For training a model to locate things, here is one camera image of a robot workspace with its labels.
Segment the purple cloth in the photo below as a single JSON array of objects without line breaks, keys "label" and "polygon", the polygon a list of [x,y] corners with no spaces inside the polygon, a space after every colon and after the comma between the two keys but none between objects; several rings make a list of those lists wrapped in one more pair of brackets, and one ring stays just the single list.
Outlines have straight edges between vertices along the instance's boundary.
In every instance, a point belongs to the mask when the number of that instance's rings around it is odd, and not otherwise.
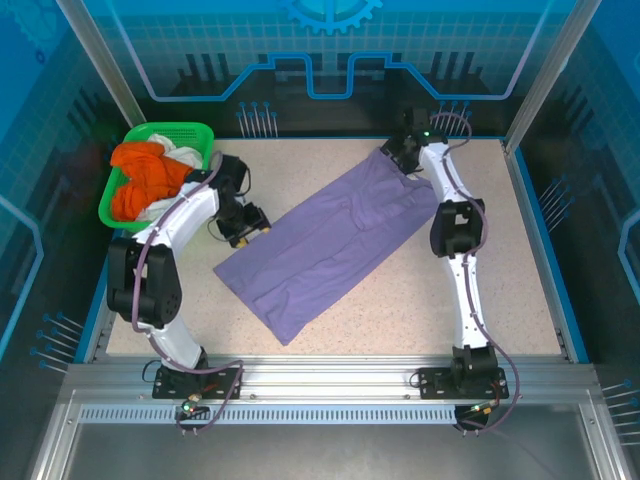
[{"label": "purple cloth", "polygon": [[214,271],[287,345],[424,225],[437,207],[427,180],[407,178],[376,149]]}]

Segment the green basket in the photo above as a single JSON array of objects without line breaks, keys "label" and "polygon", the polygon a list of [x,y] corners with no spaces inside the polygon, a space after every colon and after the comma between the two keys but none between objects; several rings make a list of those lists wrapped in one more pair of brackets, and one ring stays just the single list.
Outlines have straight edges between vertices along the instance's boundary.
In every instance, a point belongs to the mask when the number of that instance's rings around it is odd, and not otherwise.
[{"label": "green basket", "polygon": [[[124,137],[124,142],[146,142],[153,133],[171,139],[176,147],[191,147],[197,150],[202,155],[202,168],[209,167],[213,152],[213,131],[207,125],[195,122],[143,123],[132,128]],[[118,222],[111,214],[111,199],[116,194],[116,190],[128,181],[129,179],[120,168],[111,169],[111,175],[98,206],[98,216],[100,221],[108,227],[122,228],[136,233],[144,230],[151,222]]]}]

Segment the white cloth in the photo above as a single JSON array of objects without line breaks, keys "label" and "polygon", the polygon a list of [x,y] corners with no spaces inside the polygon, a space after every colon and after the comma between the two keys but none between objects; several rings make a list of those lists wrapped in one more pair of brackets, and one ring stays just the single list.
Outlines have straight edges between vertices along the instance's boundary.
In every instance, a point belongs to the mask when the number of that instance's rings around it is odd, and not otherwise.
[{"label": "white cloth", "polygon": [[[165,137],[164,135],[158,135],[154,133],[147,140],[148,142],[159,143],[164,147],[164,155],[165,157],[173,158],[174,160],[184,163],[185,165],[190,166],[191,168],[200,169],[202,168],[202,155],[197,150],[194,150],[190,147],[180,147],[177,148],[175,144],[171,141],[171,139]],[[158,200],[153,202],[147,208],[140,212],[136,221],[138,222],[153,222],[156,218],[160,217],[164,213],[164,211],[169,208],[169,206],[173,203],[173,198],[165,198],[163,200]]]}]

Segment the speckled tabletop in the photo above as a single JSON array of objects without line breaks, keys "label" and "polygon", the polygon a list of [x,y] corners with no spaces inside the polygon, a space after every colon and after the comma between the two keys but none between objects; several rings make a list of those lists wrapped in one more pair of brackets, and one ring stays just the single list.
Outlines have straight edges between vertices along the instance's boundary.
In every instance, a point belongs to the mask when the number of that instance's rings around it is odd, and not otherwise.
[{"label": "speckled tabletop", "polygon": [[[219,140],[215,147],[251,168],[250,200],[274,222],[365,159],[382,140]],[[466,187],[486,204],[488,242],[478,253],[485,320],[514,354],[560,352],[542,285],[498,140],[454,152]],[[178,259],[181,313],[196,341],[218,354],[449,354],[453,296],[431,252],[431,221],[286,347],[218,279],[233,253],[201,228]],[[152,353],[146,338],[116,322],[109,355]]]}]

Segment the orange cloth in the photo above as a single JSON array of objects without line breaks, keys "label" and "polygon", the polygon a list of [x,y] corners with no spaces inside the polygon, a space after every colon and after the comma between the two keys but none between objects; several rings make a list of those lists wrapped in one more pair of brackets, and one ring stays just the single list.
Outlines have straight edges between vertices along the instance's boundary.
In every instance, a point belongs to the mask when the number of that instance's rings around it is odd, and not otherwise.
[{"label": "orange cloth", "polygon": [[193,168],[164,155],[164,146],[129,142],[116,147],[111,166],[130,178],[111,200],[111,213],[119,222],[132,222],[157,200],[175,197]]}]

